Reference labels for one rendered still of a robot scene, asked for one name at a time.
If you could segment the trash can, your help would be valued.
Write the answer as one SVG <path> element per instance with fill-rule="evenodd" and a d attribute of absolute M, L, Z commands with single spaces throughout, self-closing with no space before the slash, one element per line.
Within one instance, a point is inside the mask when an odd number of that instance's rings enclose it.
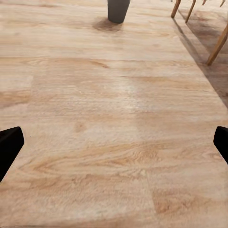
<path fill-rule="evenodd" d="M 114 23 L 122 23 L 125 20 L 131 0 L 107 0 L 108 19 Z"/>

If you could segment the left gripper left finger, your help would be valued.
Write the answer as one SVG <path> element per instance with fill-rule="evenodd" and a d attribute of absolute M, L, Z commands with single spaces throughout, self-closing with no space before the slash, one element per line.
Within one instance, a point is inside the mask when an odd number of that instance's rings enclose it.
<path fill-rule="evenodd" d="M 0 182 L 23 145 L 24 137 L 19 126 L 0 132 Z"/>

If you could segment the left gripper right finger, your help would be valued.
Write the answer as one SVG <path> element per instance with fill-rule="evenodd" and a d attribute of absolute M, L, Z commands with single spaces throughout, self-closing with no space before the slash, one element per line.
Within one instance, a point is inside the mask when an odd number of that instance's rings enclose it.
<path fill-rule="evenodd" d="M 214 144 L 228 163 L 228 128 L 218 126 L 214 135 Z"/>

